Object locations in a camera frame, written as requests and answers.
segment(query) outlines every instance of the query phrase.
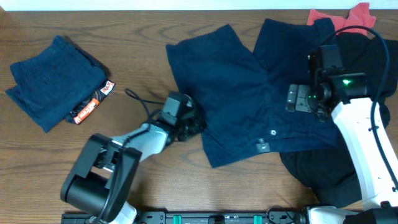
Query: white panel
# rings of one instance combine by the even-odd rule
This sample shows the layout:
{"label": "white panel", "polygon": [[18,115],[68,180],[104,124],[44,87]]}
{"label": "white panel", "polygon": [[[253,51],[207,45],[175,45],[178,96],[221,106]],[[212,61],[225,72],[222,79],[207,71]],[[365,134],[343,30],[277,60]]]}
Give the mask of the white panel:
{"label": "white panel", "polygon": [[[0,0],[6,11],[351,9],[366,0]],[[398,9],[398,0],[368,0]]]}

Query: black fabric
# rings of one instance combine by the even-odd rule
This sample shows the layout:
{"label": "black fabric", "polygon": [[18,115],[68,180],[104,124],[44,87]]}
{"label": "black fabric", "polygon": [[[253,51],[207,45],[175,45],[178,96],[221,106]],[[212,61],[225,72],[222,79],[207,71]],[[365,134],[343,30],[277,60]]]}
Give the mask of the black fabric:
{"label": "black fabric", "polygon": [[6,93],[45,132],[105,80],[93,57],[56,36],[40,55],[11,65],[17,86]]}
{"label": "black fabric", "polygon": [[[380,41],[369,40],[362,34],[342,33],[337,37],[337,42],[346,71],[366,73],[368,92],[374,96],[386,62]],[[398,80],[398,41],[386,40],[386,44],[391,68],[379,101],[384,127],[390,121],[390,113],[384,101],[394,94]],[[281,153],[280,158],[296,179],[313,189],[321,203],[345,207],[361,200],[361,189],[348,149],[344,142],[340,141],[339,145],[324,150]]]}
{"label": "black fabric", "polygon": [[253,53],[231,26],[166,46],[180,92],[204,111],[203,147],[212,167],[264,152],[336,146],[332,120],[285,109],[289,85],[311,82],[308,53],[333,31],[330,19],[313,26],[266,19]]}

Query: black cable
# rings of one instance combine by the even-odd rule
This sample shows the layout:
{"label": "black cable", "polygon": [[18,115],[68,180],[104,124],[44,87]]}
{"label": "black cable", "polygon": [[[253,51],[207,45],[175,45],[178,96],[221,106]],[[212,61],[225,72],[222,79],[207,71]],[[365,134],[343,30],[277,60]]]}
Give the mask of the black cable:
{"label": "black cable", "polygon": [[126,145],[127,145],[131,140],[133,140],[134,138],[140,136],[141,134],[144,134],[144,133],[148,132],[148,131],[150,130],[150,121],[151,121],[151,119],[152,119],[158,112],[160,112],[160,110],[155,110],[154,112],[149,113],[148,107],[147,107],[147,105],[145,104],[145,101],[146,101],[146,100],[141,99],[137,93],[134,93],[134,92],[133,92],[132,90],[130,90],[130,89],[125,89],[124,91],[126,92],[127,95],[129,95],[129,96],[131,96],[132,98],[134,98],[134,99],[136,99],[136,100],[139,100],[139,101],[141,102],[141,104],[143,105],[143,107],[144,107],[144,109],[145,109],[145,111],[146,111],[146,113],[147,113],[147,116],[148,116],[148,119],[147,119],[147,121],[145,122],[145,123],[148,123],[148,127],[147,127],[145,130],[143,130],[143,131],[140,131],[140,132],[138,132],[138,133],[135,133],[135,134],[132,134],[132,135],[128,136],[128,137],[124,140],[122,146],[119,148],[118,163],[115,165],[115,168],[114,168],[114,171],[113,171],[113,178],[112,178],[112,180],[111,180],[111,185],[110,185],[110,187],[109,187],[109,194],[108,194],[108,196],[106,197],[104,206],[102,207],[102,209],[101,209],[99,215],[96,217],[95,222],[94,222],[93,224],[99,224],[99,223],[100,223],[100,220],[101,220],[101,219],[103,218],[103,216],[104,216],[106,207],[108,206],[109,201],[112,199],[114,189],[116,188],[115,186],[116,186],[116,182],[117,182],[117,180],[118,180],[118,177],[122,176],[122,175],[121,175],[121,172],[122,172],[122,171],[121,171],[121,167],[122,167],[122,163],[123,163],[122,161],[123,161],[124,148],[126,147]]}
{"label": "black cable", "polygon": [[393,183],[394,183],[394,185],[395,185],[395,188],[393,188],[392,190],[393,190],[393,191],[396,191],[396,190],[398,189],[398,180],[397,180],[397,177],[395,176],[394,172],[392,171],[392,168],[391,168],[391,166],[390,166],[390,163],[388,163],[386,154],[385,154],[384,151],[383,151],[383,148],[382,148],[382,146],[381,146],[381,142],[380,142],[379,136],[377,135],[377,129],[378,129],[378,127],[376,126],[376,122],[375,122],[375,120],[374,120],[374,112],[375,112],[375,110],[376,110],[376,103],[378,103],[378,101],[379,101],[379,98],[380,98],[381,92],[382,92],[382,90],[383,90],[383,88],[384,88],[384,84],[386,83],[387,76],[388,76],[388,71],[389,71],[389,68],[390,68],[390,54],[389,54],[389,51],[388,51],[388,47],[387,47],[386,42],[385,42],[384,39],[380,36],[379,33],[377,33],[377,32],[376,32],[375,30],[373,30],[373,29],[370,29],[370,28],[364,27],[364,26],[348,26],[348,27],[344,27],[344,28],[341,28],[341,29],[339,29],[339,30],[336,30],[336,31],[334,31],[334,33],[330,34],[330,35],[321,43],[321,45],[325,44],[329,39],[331,39],[331,38],[332,38],[334,35],[336,35],[337,33],[341,32],[341,31],[344,31],[344,30],[348,30],[348,29],[364,29],[364,30],[367,30],[368,32],[372,33],[374,36],[376,36],[376,37],[381,41],[381,43],[383,44],[384,50],[385,50],[385,52],[386,52],[386,64],[385,64],[385,66],[384,66],[384,71],[383,71],[383,74],[382,74],[382,78],[381,78],[381,82],[380,82],[380,85],[379,85],[379,89],[377,90],[376,96],[375,96],[374,99],[373,99],[373,103],[372,103],[372,107],[371,107],[371,128],[369,129],[369,131],[373,131],[374,140],[376,141],[377,148],[379,149],[381,158],[383,159],[383,162],[384,162],[384,164],[386,165],[386,168],[387,168],[387,170],[388,170],[388,173],[390,174],[391,179],[392,179],[392,181],[393,181]]}
{"label": "black cable", "polygon": [[[126,89],[124,89],[124,92],[125,92],[128,96],[130,96],[131,98],[134,98],[134,99],[136,99],[136,100],[140,100],[139,97],[137,97],[137,96],[138,96],[137,93],[134,93],[134,91],[132,91],[132,90],[126,88]],[[141,101],[143,101],[143,102],[145,102],[145,103],[154,103],[154,104],[159,104],[159,105],[163,105],[163,104],[164,104],[164,103],[162,103],[162,102],[156,102],[156,101],[151,101],[151,100],[143,100],[143,99],[141,99]]]}
{"label": "black cable", "polygon": [[294,221],[294,219],[292,218],[292,216],[291,216],[289,213],[287,213],[287,211],[286,211],[286,209],[285,209],[284,207],[279,206],[279,205],[274,205],[274,206],[272,206],[271,208],[269,208],[269,209],[267,210],[267,212],[266,212],[266,218],[268,218],[270,222],[271,222],[271,219],[268,217],[268,213],[269,213],[273,208],[281,208],[281,209],[286,213],[286,215],[288,216],[288,218],[291,219],[292,221]]}

